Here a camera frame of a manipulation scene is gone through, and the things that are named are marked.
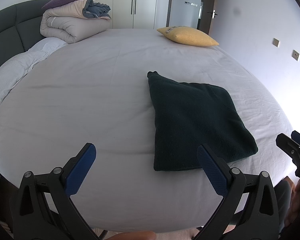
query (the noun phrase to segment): white bed sheet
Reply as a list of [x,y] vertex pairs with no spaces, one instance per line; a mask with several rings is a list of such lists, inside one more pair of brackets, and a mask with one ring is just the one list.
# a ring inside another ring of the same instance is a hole
[[[107,30],[36,64],[0,105],[0,172],[63,166],[86,142],[97,158],[72,197],[89,225],[166,232],[202,226],[220,202],[202,170],[158,172],[147,72],[225,88],[259,151],[231,163],[266,170],[277,184],[293,168],[275,145],[292,127],[268,90],[218,47],[174,43],[152,30]],[[245,198],[238,209],[242,209]]]
[[45,38],[28,51],[17,54],[2,64],[0,66],[0,104],[36,63],[46,59],[65,45],[67,43],[58,38]]

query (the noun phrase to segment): gray upholstered headboard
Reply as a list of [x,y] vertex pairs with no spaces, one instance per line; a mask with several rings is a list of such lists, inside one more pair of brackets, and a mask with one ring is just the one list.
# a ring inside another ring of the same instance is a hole
[[22,2],[0,11],[0,66],[44,38],[40,34],[41,7],[49,1]]

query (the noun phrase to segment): human hand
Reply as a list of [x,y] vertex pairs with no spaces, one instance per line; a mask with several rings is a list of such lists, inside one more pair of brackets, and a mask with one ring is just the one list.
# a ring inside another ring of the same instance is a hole
[[140,231],[130,233],[120,233],[106,240],[155,240],[156,234],[152,231]]
[[300,180],[291,194],[290,208],[284,220],[284,225],[288,227],[296,219],[300,212]]

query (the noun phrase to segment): dark green towel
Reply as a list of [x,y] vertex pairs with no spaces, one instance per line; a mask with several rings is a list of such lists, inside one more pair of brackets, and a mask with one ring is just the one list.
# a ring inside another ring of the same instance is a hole
[[227,163],[258,151],[224,88],[178,83],[156,71],[147,76],[155,109],[156,171],[200,168],[197,148],[203,143]]

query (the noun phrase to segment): wall socket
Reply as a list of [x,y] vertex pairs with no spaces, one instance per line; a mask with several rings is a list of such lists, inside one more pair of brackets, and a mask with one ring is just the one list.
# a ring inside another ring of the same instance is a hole
[[297,52],[296,50],[293,50],[292,57],[293,57],[296,61],[298,61],[298,60],[299,60],[299,57],[300,57],[300,53]]
[[277,40],[276,38],[273,38],[272,44],[273,44],[274,46],[279,47],[280,41]]

